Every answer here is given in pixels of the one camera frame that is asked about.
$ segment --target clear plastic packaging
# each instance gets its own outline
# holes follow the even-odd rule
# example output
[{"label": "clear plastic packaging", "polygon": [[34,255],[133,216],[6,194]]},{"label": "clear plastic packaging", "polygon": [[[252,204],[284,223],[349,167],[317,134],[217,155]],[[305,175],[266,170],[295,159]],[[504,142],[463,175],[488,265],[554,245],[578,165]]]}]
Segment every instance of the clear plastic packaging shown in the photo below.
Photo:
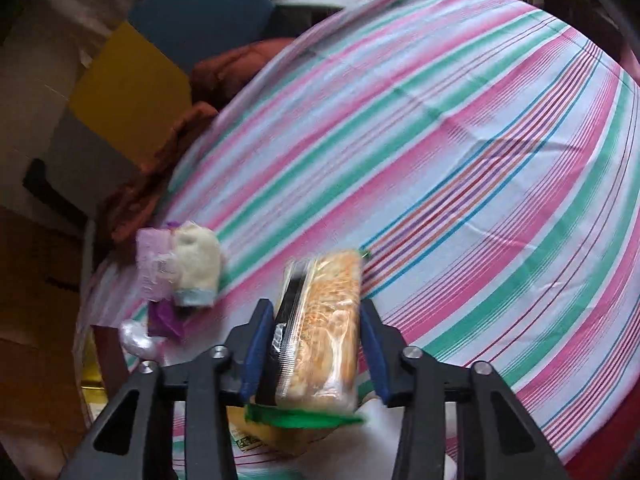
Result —
[{"label": "clear plastic packaging", "polygon": [[348,413],[356,407],[362,258],[357,250],[312,260],[280,343],[277,406]]}]

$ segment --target silver bolt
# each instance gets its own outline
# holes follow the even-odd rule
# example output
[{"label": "silver bolt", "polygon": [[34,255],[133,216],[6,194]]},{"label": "silver bolt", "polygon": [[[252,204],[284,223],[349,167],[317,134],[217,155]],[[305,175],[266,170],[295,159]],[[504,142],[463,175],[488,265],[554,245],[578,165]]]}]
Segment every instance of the silver bolt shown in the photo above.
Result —
[{"label": "silver bolt", "polygon": [[422,357],[422,348],[417,346],[405,346],[402,355],[407,359],[419,359]]},{"label": "silver bolt", "polygon": [[480,375],[489,375],[494,368],[486,361],[478,361],[474,363],[474,372]]},{"label": "silver bolt", "polygon": [[156,370],[156,363],[154,361],[142,361],[138,365],[138,370],[143,374],[150,374]]},{"label": "silver bolt", "polygon": [[229,350],[224,345],[217,345],[210,350],[210,353],[214,359],[223,359],[229,355]]}]

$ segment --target round table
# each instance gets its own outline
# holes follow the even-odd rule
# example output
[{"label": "round table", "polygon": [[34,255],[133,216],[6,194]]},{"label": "round table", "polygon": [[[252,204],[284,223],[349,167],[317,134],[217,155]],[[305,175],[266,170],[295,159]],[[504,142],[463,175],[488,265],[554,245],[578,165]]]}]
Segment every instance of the round table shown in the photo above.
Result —
[{"label": "round table", "polygon": [[[441,361],[491,362],[568,460],[639,375],[637,113],[612,59],[520,1],[368,0],[332,16],[175,171],[158,225],[213,229],[225,270],[165,361],[276,298],[290,258],[366,248],[363,295],[383,320]],[[103,264],[83,315],[144,319],[135,269]],[[370,390],[365,370],[358,385]],[[264,447],[236,455],[249,478],[295,478]]]}]

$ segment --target red-brown fabric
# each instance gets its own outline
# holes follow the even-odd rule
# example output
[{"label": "red-brown fabric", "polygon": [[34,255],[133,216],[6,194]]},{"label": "red-brown fabric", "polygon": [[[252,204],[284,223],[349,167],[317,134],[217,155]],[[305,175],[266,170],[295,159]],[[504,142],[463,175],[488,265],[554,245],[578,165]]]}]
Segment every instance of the red-brown fabric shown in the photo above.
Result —
[{"label": "red-brown fabric", "polygon": [[193,107],[172,127],[166,144],[141,173],[120,186],[98,209],[97,242],[116,248],[135,241],[149,224],[174,169],[213,118],[293,39],[261,41],[200,62],[191,73]]}]

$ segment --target blue panel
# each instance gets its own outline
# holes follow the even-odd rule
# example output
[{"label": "blue panel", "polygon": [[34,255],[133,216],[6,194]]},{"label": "blue panel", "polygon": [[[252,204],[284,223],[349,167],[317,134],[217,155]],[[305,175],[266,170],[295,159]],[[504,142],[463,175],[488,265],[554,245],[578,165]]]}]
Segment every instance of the blue panel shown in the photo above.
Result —
[{"label": "blue panel", "polygon": [[270,0],[142,0],[129,23],[186,73],[208,57],[262,38]]}]

